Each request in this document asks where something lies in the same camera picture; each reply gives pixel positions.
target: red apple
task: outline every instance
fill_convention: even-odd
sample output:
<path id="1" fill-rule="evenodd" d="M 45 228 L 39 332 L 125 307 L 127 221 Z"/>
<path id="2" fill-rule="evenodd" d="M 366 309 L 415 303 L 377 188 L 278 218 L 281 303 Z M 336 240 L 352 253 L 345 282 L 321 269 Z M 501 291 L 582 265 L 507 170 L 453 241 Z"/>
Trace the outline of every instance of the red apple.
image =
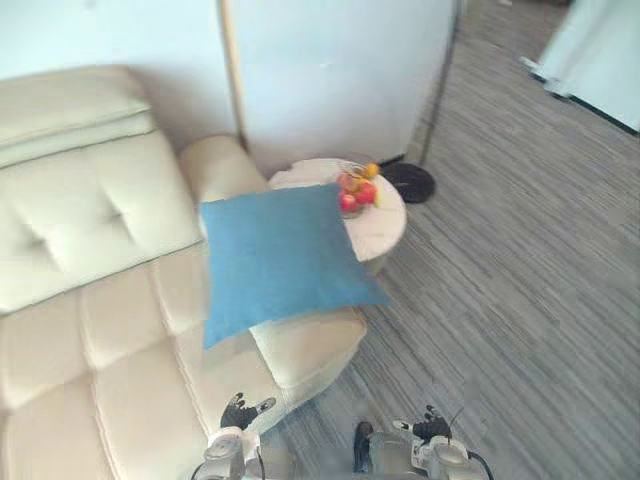
<path id="1" fill-rule="evenodd" d="M 358 202 L 356 202 L 356 197 L 350 193 L 340 191 L 340 210 L 343 212 L 353 212 L 357 208 Z"/>
<path id="2" fill-rule="evenodd" d="M 356 202 L 361 205 L 373 203 L 376 199 L 376 186 L 371 182 L 362 183 L 360 184 L 360 190 L 354 194 L 354 197 Z"/>

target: cable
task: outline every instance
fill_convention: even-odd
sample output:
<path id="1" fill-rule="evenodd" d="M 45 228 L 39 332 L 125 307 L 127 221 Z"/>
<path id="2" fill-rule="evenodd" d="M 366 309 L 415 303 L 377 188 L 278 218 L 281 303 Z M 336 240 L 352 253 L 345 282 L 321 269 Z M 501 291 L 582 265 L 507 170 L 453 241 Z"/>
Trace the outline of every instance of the cable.
<path id="1" fill-rule="evenodd" d="M 262 474 L 262 480 L 265 480 L 266 474 L 264 471 L 264 462 L 262 461 L 262 455 L 260 455 L 260 447 L 256 448 L 256 453 L 258 454 L 258 461 L 260 462 L 260 472 Z"/>
<path id="2" fill-rule="evenodd" d="M 453 0 L 453 16 L 451 20 L 451 31 L 449 32 L 449 43 L 447 44 L 447 50 L 445 52 L 444 61 L 442 62 L 442 68 L 440 69 L 440 79 L 438 80 L 438 86 L 436 88 L 436 94 L 433 100 L 433 108 L 429 115 L 429 124 L 427 127 L 427 134 L 425 135 L 424 142 L 422 143 L 422 152 L 420 152 L 419 166 L 424 166 L 427 160 L 427 154 L 431 148 L 431 138 L 435 129 L 436 123 L 439 118 L 440 104 L 442 103 L 442 97 L 444 95 L 444 89 L 449 78 L 449 70 L 451 68 L 451 61 L 453 59 L 453 47 L 456 43 L 456 37 L 458 36 L 458 30 L 460 25 L 460 16 L 462 10 L 462 2 L 460 0 Z"/>
<path id="3" fill-rule="evenodd" d="M 493 474 L 491 473 L 491 469 L 489 468 L 489 465 L 487 465 L 486 460 L 482 458 L 480 454 L 476 452 L 472 452 L 471 450 L 467 450 L 467 455 L 469 455 L 469 458 L 478 460 L 484 467 L 484 471 L 487 472 L 487 475 L 489 476 L 489 480 L 493 480 Z"/>
<path id="4" fill-rule="evenodd" d="M 200 469 L 202 468 L 202 466 L 203 466 L 203 465 L 204 465 L 204 462 L 203 462 L 203 463 L 201 463 L 200 465 L 198 465 L 198 468 L 196 468 L 196 469 L 193 471 L 193 474 L 191 475 L 191 480 L 195 480 L 196 475 L 198 474 L 198 472 L 200 471 Z"/>
<path id="5" fill-rule="evenodd" d="M 453 432 L 453 424 L 455 423 L 455 421 L 458 419 L 458 415 L 460 415 L 462 413 L 462 411 L 464 410 L 464 405 L 461 406 L 458 411 L 456 412 L 456 414 L 453 416 L 453 418 L 451 419 L 451 422 L 449 422 L 449 444 L 451 444 L 451 438 L 452 438 L 452 433 Z"/>

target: white cabinet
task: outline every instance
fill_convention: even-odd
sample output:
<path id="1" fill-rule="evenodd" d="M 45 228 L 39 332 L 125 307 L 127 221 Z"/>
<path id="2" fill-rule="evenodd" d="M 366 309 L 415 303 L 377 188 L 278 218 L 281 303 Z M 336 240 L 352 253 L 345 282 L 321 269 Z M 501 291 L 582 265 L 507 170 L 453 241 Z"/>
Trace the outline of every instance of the white cabinet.
<path id="1" fill-rule="evenodd" d="M 578 0 L 534 72 L 640 130 L 640 0 Z"/>
<path id="2" fill-rule="evenodd" d="M 445 0 L 230 0 L 252 157 L 406 151 L 451 23 Z"/>

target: orange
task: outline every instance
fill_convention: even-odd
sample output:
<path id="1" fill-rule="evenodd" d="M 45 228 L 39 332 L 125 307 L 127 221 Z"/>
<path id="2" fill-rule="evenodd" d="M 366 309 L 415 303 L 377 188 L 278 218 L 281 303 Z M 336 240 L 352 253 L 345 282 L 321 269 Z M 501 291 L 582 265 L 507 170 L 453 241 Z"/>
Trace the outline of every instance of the orange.
<path id="1" fill-rule="evenodd" d="M 380 173 L 380 167 L 375 163 L 367 163 L 364 166 L 364 177 L 373 178 Z"/>

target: sofa backrest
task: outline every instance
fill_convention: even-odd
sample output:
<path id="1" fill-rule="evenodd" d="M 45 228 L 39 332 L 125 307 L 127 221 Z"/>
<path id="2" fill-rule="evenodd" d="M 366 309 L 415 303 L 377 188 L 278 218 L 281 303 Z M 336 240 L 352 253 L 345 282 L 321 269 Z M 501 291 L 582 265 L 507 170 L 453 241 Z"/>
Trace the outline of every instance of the sofa backrest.
<path id="1" fill-rule="evenodd" d="M 0 83 L 0 315 L 199 239 L 126 68 Z"/>

